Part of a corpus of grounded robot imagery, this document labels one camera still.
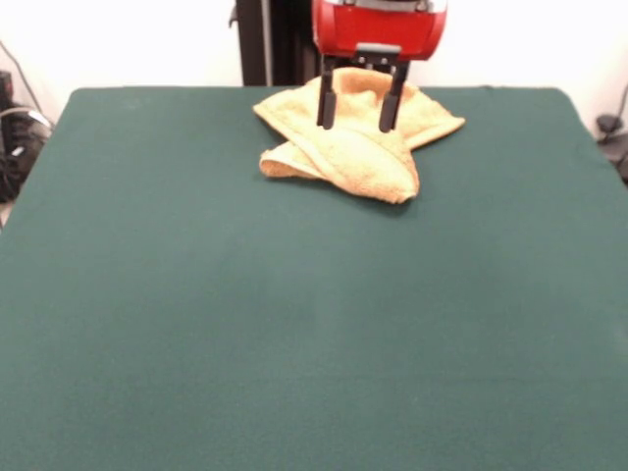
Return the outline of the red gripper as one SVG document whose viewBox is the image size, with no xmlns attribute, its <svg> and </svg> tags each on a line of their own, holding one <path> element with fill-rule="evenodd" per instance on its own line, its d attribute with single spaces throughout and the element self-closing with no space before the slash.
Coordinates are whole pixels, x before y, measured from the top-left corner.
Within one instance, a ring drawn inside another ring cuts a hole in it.
<svg viewBox="0 0 628 471">
<path fill-rule="evenodd" d="M 410 61 L 429 59 L 441 40 L 446 1 L 314 1 L 313 37 L 322 56 L 317 126 L 335 122 L 336 57 L 384 56 L 398 63 L 379 121 L 381 132 L 395 128 Z"/>
</svg>

